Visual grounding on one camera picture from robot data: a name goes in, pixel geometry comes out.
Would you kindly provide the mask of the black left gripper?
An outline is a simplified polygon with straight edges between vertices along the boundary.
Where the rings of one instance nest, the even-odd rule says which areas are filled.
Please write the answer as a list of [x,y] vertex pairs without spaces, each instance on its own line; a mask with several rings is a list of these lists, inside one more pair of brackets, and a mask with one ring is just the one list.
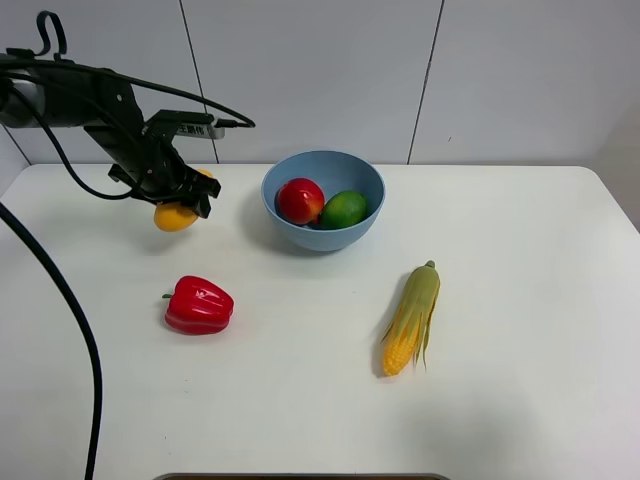
[[210,199],[220,194],[220,182],[187,166],[173,147],[173,139],[145,136],[146,121],[142,117],[101,119],[83,130],[114,160],[109,177],[128,185],[132,199],[159,205],[180,191],[180,204],[207,219]]

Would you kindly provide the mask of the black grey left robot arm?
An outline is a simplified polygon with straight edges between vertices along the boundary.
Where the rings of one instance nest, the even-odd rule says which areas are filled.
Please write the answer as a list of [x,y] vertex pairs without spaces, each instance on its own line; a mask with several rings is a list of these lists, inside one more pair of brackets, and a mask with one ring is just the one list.
[[1,62],[1,122],[41,128],[63,164],[70,163],[56,128],[82,128],[112,159],[108,172],[128,188],[124,198],[175,204],[207,218],[218,181],[188,166],[173,145],[177,136],[203,137],[216,119],[206,113],[160,110],[145,118],[132,83],[107,69],[70,62],[5,58]]

